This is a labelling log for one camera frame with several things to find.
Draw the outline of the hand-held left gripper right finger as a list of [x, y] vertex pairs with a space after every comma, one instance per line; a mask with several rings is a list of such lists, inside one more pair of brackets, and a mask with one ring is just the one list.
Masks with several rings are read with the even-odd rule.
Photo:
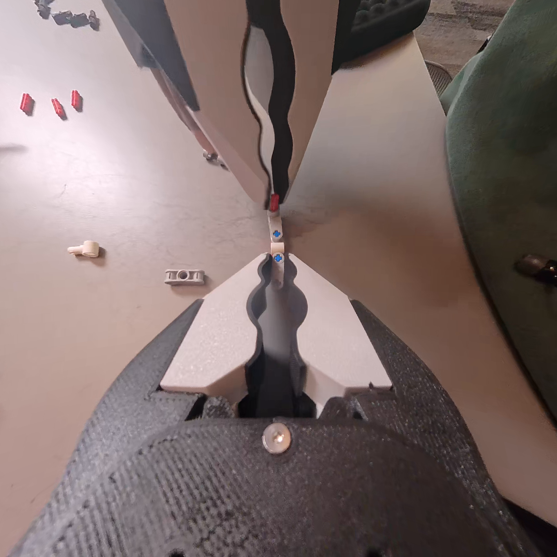
[[320, 415], [332, 398], [392, 390], [352, 300], [294, 254], [287, 256], [284, 279], [295, 394]]

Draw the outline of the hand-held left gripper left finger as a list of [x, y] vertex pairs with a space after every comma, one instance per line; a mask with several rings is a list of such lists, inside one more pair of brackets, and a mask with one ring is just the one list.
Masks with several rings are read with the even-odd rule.
[[207, 294], [160, 388], [205, 394], [238, 403], [247, 394], [246, 365], [256, 353], [258, 331], [248, 314], [250, 295], [264, 283], [261, 254]]

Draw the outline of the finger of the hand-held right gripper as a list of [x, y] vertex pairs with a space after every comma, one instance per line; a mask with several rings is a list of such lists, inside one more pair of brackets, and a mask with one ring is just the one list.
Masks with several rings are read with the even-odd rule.
[[248, 99], [269, 199], [289, 194], [331, 83], [338, 1], [248, 1]]
[[165, 7], [197, 98], [195, 120], [250, 199], [268, 205], [261, 125], [245, 89], [246, 2], [165, 1]]

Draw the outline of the grey lego liftarm assembly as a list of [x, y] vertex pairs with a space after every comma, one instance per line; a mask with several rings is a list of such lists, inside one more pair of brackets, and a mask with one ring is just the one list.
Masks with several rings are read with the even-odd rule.
[[283, 229], [280, 211], [267, 212], [270, 234], [271, 285], [275, 290], [282, 289], [286, 261], [286, 248], [283, 241]]

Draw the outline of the light grey lego connector block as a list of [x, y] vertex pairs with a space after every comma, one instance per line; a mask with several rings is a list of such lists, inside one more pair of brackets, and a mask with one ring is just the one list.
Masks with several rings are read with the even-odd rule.
[[201, 286], [205, 284], [205, 272], [200, 269], [167, 269], [164, 283], [169, 286]]

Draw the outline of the scattered black lego pins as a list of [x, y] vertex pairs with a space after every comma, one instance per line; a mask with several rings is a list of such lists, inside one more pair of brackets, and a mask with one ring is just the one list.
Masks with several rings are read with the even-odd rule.
[[74, 13], [70, 10], [53, 12], [51, 8], [53, 2], [33, 1], [40, 18], [44, 20], [52, 19], [58, 26], [70, 26], [74, 29], [89, 27], [95, 32], [100, 30], [101, 22], [94, 10], [81, 13]]

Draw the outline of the grey mesh chair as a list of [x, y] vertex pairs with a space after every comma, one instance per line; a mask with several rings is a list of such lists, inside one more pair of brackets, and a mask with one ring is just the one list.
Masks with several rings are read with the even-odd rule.
[[449, 71], [441, 64], [426, 59], [424, 63], [435, 88], [435, 92], [438, 98], [440, 98], [451, 84], [453, 78]]

